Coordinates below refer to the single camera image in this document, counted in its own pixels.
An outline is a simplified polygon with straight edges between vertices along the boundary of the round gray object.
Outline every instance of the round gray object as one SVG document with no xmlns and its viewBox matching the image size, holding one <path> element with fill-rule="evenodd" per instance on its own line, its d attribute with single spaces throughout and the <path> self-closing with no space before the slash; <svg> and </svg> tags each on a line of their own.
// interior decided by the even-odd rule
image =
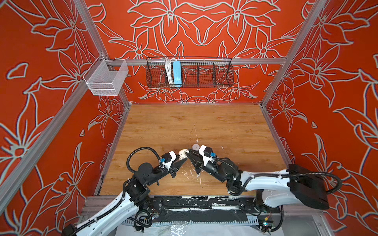
<svg viewBox="0 0 378 236">
<path fill-rule="evenodd" d="M 193 144 L 192 145 L 192 149 L 194 150 L 194 151 L 198 151 L 199 149 L 200 149 L 200 146 L 198 145 L 198 144 Z"/>
</svg>

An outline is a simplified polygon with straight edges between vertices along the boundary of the wire mesh basket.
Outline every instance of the wire mesh basket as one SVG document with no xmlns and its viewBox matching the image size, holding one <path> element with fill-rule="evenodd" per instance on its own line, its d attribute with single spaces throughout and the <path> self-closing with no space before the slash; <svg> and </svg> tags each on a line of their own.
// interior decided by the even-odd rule
<svg viewBox="0 0 378 236">
<path fill-rule="evenodd" d="M 231 87 L 234 84 L 234 68 L 231 58 L 185 57 L 175 58 L 181 63 L 181 83 L 169 83 L 165 61 L 173 57 L 147 58 L 146 80 L 150 88 L 214 88 Z M 174 78 L 173 65 L 171 76 Z"/>
<path fill-rule="evenodd" d="M 113 66 L 108 66 L 107 61 L 109 60 L 100 55 L 83 76 L 93 95 L 117 96 L 129 72 L 125 60 L 118 70 Z"/>
</svg>

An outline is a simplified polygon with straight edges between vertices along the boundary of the wooden table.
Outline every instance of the wooden table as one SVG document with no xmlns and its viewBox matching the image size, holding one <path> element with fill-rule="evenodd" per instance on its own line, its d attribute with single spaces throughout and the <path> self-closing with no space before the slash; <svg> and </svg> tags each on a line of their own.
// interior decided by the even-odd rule
<svg viewBox="0 0 378 236">
<path fill-rule="evenodd" d="M 258 105 L 132 105 L 113 160 L 106 174 L 101 195 L 118 195 L 132 173 L 126 167 L 129 154 L 148 146 L 161 156 L 169 151 L 199 145 L 213 148 L 220 157 L 230 158 L 239 169 L 253 172 L 277 171 L 286 166 Z M 136 153 L 130 166 L 143 162 L 158 165 L 149 150 Z M 199 176 L 190 162 L 177 173 L 167 175 L 160 186 L 149 186 L 150 195 L 228 195 L 226 183 L 206 172 Z M 254 191 L 244 193 L 254 195 Z"/>
</svg>

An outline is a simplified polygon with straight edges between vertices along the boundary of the floral wallpaper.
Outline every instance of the floral wallpaper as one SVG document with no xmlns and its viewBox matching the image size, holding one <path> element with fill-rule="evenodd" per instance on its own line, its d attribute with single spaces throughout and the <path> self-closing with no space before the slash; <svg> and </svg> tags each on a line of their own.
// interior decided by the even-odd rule
<svg viewBox="0 0 378 236">
<path fill-rule="evenodd" d="M 328 1 L 267 106 L 293 162 L 343 179 L 335 235 L 378 234 L 377 27 L 378 2 Z"/>
<path fill-rule="evenodd" d="M 72 0 L 1 1 L 0 20 L 1 184 L 98 53 Z M 120 97 L 87 91 L 0 215 L 0 235 L 58 235 L 77 222 L 124 111 Z"/>
<path fill-rule="evenodd" d="M 285 57 L 314 0 L 86 0 L 112 59 L 154 56 Z M 260 102 L 279 65 L 236 65 L 230 88 L 157 89 L 130 66 L 134 103 Z"/>
</svg>

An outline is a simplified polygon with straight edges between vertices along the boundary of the blue power strip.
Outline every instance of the blue power strip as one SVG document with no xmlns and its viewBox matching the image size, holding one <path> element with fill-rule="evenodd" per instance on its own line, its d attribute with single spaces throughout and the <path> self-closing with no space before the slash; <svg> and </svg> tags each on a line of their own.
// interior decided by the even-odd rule
<svg viewBox="0 0 378 236">
<path fill-rule="evenodd" d="M 172 62 L 173 66 L 173 79 L 176 87 L 181 87 L 182 79 L 181 79 L 181 62 L 175 61 Z"/>
</svg>

